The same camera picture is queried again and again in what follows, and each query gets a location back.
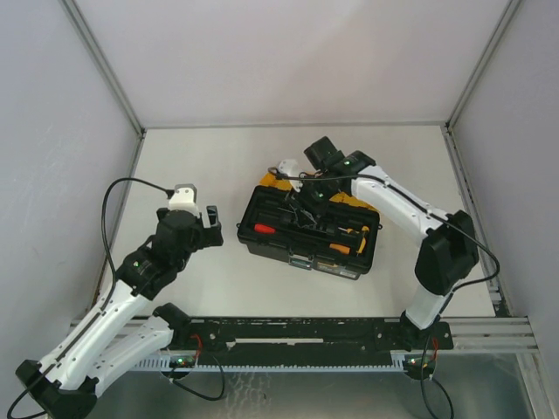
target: white table surface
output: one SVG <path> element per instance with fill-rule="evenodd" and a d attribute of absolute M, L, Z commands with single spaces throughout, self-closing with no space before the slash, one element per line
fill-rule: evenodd
<path fill-rule="evenodd" d="M 373 157 L 397 182 L 442 209 L 463 209 L 439 127 L 228 127 L 148 130 L 135 176 L 166 188 L 194 183 L 200 208 L 217 205 L 224 245 L 192 255 L 174 283 L 141 313 L 172 302 L 197 316 L 393 317 L 418 286 L 418 248 L 381 215 L 373 267 L 357 281 L 250 254 L 237 240 L 254 187 L 266 169 L 286 158 L 310 169 L 303 150 L 323 135 L 345 154 Z M 155 232 L 163 193 L 133 183 L 113 246 L 118 266 Z M 481 278 L 478 265 L 468 279 Z M 106 287 L 107 273 L 103 279 Z M 485 284 L 454 296 L 446 316 L 494 316 Z"/>

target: toolbox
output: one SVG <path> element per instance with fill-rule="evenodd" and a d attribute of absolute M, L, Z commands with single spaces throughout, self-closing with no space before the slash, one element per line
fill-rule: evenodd
<path fill-rule="evenodd" d="M 250 253 L 292 266 L 358 279 L 373 265 L 380 217 L 372 209 L 330 203 L 316 226 L 300 227 L 288 191 L 257 186 L 237 237 Z"/>

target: gray wall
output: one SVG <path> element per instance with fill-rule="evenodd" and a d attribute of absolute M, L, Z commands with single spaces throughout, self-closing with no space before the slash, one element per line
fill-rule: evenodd
<path fill-rule="evenodd" d="M 442 121 L 507 0 L 77 3 L 145 126 L 185 127 Z"/>
<path fill-rule="evenodd" d="M 0 2 L 0 44 L 3 416 L 22 391 L 16 367 L 50 351 L 92 297 L 101 199 L 137 141 L 58 2 Z M 25 400 L 16 413 L 37 411 Z"/>
<path fill-rule="evenodd" d="M 455 129 L 514 312 L 559 388 L 559 3 L 524 2 Z"/>

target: metal bar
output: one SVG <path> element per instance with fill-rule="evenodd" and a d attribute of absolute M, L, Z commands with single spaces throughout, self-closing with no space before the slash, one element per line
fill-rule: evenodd
<path fill-rule="evenodd" d="M 84 46 L 87 48 L 87 51 L 93 59 L 93 62 L 96 64 L 101 76 L 107 82 L 109 89 L 116 98 L 116 101 L 122 108 L 122 111 L 124 111 L 124 114 L 126 114 L 132 128 L 139 136 L 141 136 L 143 128 L 141 127 L 140 120 L 132 108 L 130 100 L 125 94 L 121 83 L 116 78 L 110 64 L 108 64 L 107 58 L 101 50 L 97 39 L 95 39 L 91 29 L 87 25 L 87 21 L 81 13 L 79 6 L 76 4 L 75 0 L 59 0 L 59 2 L 72 22 L 76 32 L 78 32 L 79 37 L 84 43 Z"/>
<path fill-rule="evenodd" d="M 520 5 L 523 3 L 524 0 L 509 0 L 505 10 L 500 15 L 499 23 L 493 30 L 489 41 L 487 42 L 486 47 L 484 48 L 483 52 L 481 53 L 481 57 L 476 63 L 475 67 L 473 68 L 473 72 L 470 75 L 470 78 L 466 82 L 466 87 L 459 96 L 458 102 L 454 106 L 452 113 L 448 119 L 448 127 L 453 128 L 456 125 L 457 120 L 459 119 L 466 103 L 470 99 L 473 90 L 477 86 L 478 82 L 484 71 L 487 68 L 487 65 L 491 61 L 497 47 L 499 46 L 500 41 L 503 38 L 503 35 L 507 31 L 508 26 L 513 20 L 513 17 L 516 14 L 516 11 L 519 9 Z"/>
<path fill-rule="evenodd" d="M 171 367 L 171 359 L 178 357 L 185 357 L 192 355 L 193 351 L 184 352 L 174 352 L 173 354 L 167 354 L 165 352 L 159 354 L 152 354 L 145 360 L 138 362 L 130 371 L 135 372 L 170 372 L 174 371 L 176 373 L 190 372 L 196 370 L 197 372 L 219 372 L 219 367 L 217 365 L 211 364 L 200 364 L 198 363 L 195 367 Z M 369 365 L 369 366 L 343 366 L 339 367 L 313 367 L 313 366 L 232 366 L 232 365 L 222 365 L 222 368 L 226 373 L 315 373 L 315 372 L 326 372 L 326 373 L 401 373 L 404 371 L 404 360 L 405 356 L 401 354 L 392 355 L 392 365 Z"/>
<path fill-rule="evenodd" d="M 470 188 L 470 183 L 468 181 L 469 176 L 467 174 L 466 168 L 464 167 L 456 139 L 454 138 L 452 131 L 445 126 L 441 127 L 441 132 L 443 134 L 443 138 L 445 139 L 446 149 L 450 157 L 452 170 L 454 171 L 454 177 L 456 177 L 456 181 L 458 182 L 459 193 L 460 196 L 462 196 L 462 203 L 464 204 L 464 208 L 466 209 L 468 214 L 472 216 L 473 227 L 476 231 L 476 236 L 483 244 L 488 244 L 485 229 L 483 228 L 481 215 L 478 211 L 477 201 L 474 197 L 472 189 Z M 480 253 L 480 262 L 485 275 L 493 272 L 493 261 L 485 252 Z M 488 281 L 487 287 L 491 294 L 491 300 L 493 301 L 493 306 L 495 307 L 496 312 L 502 305 L 503 299 L 505 304 L 505 311 L 510 311 L 510 313 L 508 314 L 514 312 L 513 307 L 510 305 L 510 298 L 508 297 L 509 294 L 507 293 L 507 289 L 502 284 L 499 278 Z"/>
<path fill-rule="evenodd" d="M 147 318 L 148 318 L 147 316 L 133 317 L 124 327 L 125 328 L 126 327 L 134 328 L 134 327 L 141 326 L 146 321 Z M 203 322 L 205 319 L 213 319 L 213 317 L 211 317 L 211 316 L 204 317 L 204 318 L 196 317 L 196 318 L 192 319 L 192 323 Z M 397 317 L 385 318 L 385 319 L 386 320 L 398 321 Z M 443 318 L 442 321 L 445 321 L 451 327 L 463 326 L 463 325 L 483 326 L 483 327 L 487 327 L 487 326 L 495 326 L 495 327 L 501 327 L 501 326 L 525 327 L 525 326 L 530 326 L 530 322 L 529 322 L 528 318 L 526 318 L 526 317 L 446 317 L 446 318 Z M 81 319 L 72 320 L 71 327 L 76 327 L 80 322 L 81 322 Z"/>
<path fill-rule="evenodd" d="M 447 354 L 537 354 L 526 318 L 443 319 L 451 327 L 454 349 Z"/>
<path fill-rule="evenodd" d="M 212 129 L 212 128 L 285 128 L 285 127 L 439 127 L 444 120 L 405 120 L 405 121 L 354 121 L 354 122 L 277 122 L 254 124 L 217 124 L 217 125 L 177 125 L 177 126 L 149 126 L 146 129 Z"/>
<path fill-rule="evenodd" d="M 536 419 L 557 418 L 557 405 L 539 354 L 517 354 L 516 359 Z"/>

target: red screwdriver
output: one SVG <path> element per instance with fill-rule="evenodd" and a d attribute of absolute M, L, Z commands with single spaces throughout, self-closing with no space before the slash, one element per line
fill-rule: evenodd
<path fill-rule="evenodd" d="M 265 224 L 254 224 L 254 231 L 262 234 L 274 234 L 276 229 Z"/>

